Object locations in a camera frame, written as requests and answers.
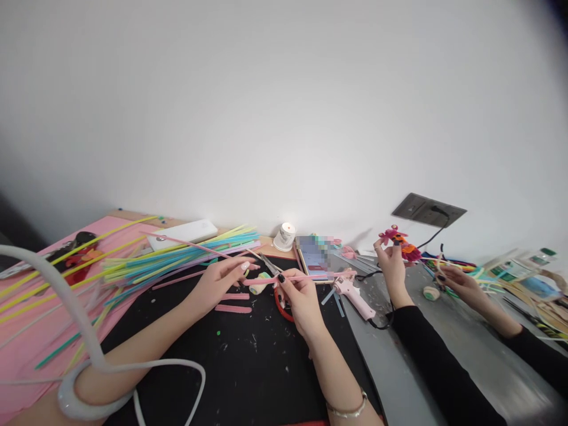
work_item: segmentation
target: black sleeve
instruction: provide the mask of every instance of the black sleeve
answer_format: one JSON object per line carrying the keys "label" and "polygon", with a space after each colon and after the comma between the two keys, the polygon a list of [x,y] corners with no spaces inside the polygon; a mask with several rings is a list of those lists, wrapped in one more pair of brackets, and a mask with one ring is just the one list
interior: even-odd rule
{"label": "black sleeve", "polygon": [[525,327],[520,334],[501,338],[510,349],[568,399],[568,358],[541,341]]}
{"label": "black sleeve", "polygon": [[416,306],[392,323],[449,425],[506,425]]}

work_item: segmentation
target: white box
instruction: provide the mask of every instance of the white box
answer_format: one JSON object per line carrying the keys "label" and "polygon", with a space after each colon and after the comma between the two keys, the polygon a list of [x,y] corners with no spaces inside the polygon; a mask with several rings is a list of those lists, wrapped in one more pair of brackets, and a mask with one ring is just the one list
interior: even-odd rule
{"label": "white box", "polygon": [[[217,232],[218,229],[211,223],[211,221],[202,219],[184,225],[178,225],[173,228],[168,228],[163,231],[156,231],[154,234],[165,235],[166,237],[176,238],[190,243],[199,243],[209,238],[216,237]],[[179,246],[180,244],[170,240],[159,241],[157,239],[158,237],[153,237],[151,235],[148,235],[147,238],[154,251]]]}

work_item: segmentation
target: red doll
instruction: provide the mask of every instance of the red doll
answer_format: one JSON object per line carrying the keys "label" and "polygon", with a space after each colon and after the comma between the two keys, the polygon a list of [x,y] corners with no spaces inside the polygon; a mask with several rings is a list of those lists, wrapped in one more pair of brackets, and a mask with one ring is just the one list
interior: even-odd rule
{"label": "red doll", "polygon": [[392,229],[387,229],[384,233],[380,233],[380,243],[387,245],[389,240],[398,241],[402,247],[402,258],[409,261],[415,262],[422,257],[422,253],[418,250],[415,246],[407,242],[404,237],[407,237],[407,234],[402,234],[398,232],[398,226],[393,225]]}

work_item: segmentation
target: wall socket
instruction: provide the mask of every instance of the wall socket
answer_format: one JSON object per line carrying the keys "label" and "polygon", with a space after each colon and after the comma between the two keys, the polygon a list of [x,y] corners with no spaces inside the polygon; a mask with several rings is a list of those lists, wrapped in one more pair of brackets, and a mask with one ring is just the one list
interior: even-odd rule
{"label": "wall socket", "polygon": [[392,215],[441,228],[446,223],[447,218],[443,214],[433,211],[432,207],[437,207],[448,213],[450,219],[446,228],[467,212],[467,210],[463,208],[455,207],[411,192],[393,211]]}

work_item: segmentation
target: silver bracelet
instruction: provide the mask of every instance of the silver bracelet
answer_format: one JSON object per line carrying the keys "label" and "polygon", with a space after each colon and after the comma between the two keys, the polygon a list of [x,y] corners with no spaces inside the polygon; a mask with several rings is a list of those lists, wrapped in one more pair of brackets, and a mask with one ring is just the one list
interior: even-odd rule
{"label": "silver bracelet", "polygon": [[329,405],[329,403],[327,401],[325,402],[325,404],[327,406],[327,409],[334,416],[338,416],[338,417],[342,417],[342,418],[355,418],[355,417],[359,417],[361,415],[361,413],[365,409],[365,405],[367,405],[367,400],[368,400],[367,393],[363,389],[361,389],[361,395],[363,395],[363,402],[361,403],[361,406],[359,408],[357,408],[355,411],[341,412],[341,411],[337,411],[335,408],[333,408],[331,405]]}

